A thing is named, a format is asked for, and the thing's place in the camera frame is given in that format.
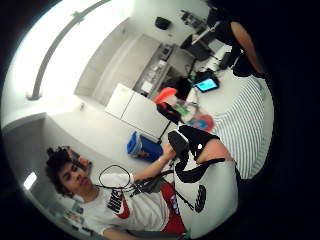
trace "fluorescent light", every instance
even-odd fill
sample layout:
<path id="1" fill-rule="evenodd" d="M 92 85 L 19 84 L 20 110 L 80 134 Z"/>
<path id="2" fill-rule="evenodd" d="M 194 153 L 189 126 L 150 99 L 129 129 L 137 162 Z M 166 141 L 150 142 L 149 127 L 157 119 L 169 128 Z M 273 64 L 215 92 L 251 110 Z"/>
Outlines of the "fluorescent light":
<path id="1" fill-rule="evenodd" d="M 36 181 L 37 175 L 32 172 L 30 175 L 27 177 L 27 179 L 24 181 L 23 186 L 29 190 L 32 186 L 32 184 Z"/>

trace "white t-shirt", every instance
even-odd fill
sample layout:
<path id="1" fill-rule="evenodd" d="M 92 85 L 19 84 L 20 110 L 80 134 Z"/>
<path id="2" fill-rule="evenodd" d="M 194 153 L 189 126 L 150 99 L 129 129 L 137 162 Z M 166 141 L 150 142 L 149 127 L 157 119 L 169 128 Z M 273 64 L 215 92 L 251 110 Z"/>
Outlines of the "white t-shirt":
<path id="1" fill-rule="evenodd" d="M 108 187 L 124 187 L 128 181 L 127 174 L 101 176 L 101 182 Z M 132 183 L 133 175 L 130 174 L 128 186 Z M 169 220 L 169 209 L 161 192 L 140 193 L 130 197 L 131 193 L 99 187 L 97 198 L 83 204 L 83 215 L 88 227 L 101 235 L 108 228 L 162 231 Z"/>

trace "white cabinet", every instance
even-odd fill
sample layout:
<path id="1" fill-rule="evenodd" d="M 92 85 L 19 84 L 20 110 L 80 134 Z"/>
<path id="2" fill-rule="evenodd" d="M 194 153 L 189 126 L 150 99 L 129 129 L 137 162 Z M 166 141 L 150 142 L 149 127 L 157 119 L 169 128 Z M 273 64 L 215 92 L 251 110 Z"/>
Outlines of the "white cabinet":
<path id="1" fill-rule="evenodd" d="M 120 83 L 105 111 L 155 138 L 161 136 L 169 122 L 154 102 Z"/>

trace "blue box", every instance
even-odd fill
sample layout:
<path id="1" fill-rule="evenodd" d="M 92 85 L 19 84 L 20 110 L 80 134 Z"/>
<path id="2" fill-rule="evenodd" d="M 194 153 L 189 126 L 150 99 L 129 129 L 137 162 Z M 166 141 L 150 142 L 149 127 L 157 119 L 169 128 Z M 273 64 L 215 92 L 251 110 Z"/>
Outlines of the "blue box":
<path id="1" fill-rule="evenodd" d="M 154 162 L 163 154 L 160 144 L 151 141 L 136 131 L 131 134 L 126 150 L 132 157 L 149 162 Z"/>

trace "computer screen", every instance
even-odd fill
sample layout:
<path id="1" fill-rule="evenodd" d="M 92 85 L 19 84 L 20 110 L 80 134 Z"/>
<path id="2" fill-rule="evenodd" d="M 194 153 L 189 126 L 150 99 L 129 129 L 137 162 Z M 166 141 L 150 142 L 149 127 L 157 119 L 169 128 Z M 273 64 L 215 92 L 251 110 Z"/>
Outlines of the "computer screen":
<path id="1" fill-rule="evenodd" d="M 213 81 L 212 78 L 206 78 L 201 82 L 196 83 L 195 85 L 201 92 L 213 90 L 218 87 L 218 85 Z"/>

